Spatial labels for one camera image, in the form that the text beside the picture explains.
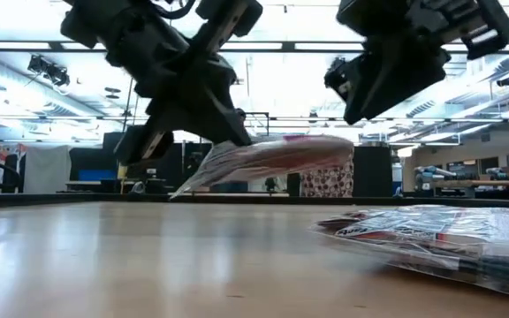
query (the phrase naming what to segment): plastic bag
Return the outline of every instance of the plastic bag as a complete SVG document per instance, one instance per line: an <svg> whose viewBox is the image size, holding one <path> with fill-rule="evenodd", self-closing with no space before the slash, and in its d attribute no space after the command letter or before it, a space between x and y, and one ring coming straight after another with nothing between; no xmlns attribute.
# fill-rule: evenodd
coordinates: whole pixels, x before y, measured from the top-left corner
<svg viewBox="0 0 509 318"><path fill-rule="evenodd" d="M352 156L351 141L326 135L282 136L248 147L224 142L211 149L196 173L171 198L201 186L342 166Z"/></svg>
<svg viewBox="0 0 509 318"><path fill-rule="evenodd" d="M509 293L509 208L378 208L332 217L312 231L346 252Z"/></svg>

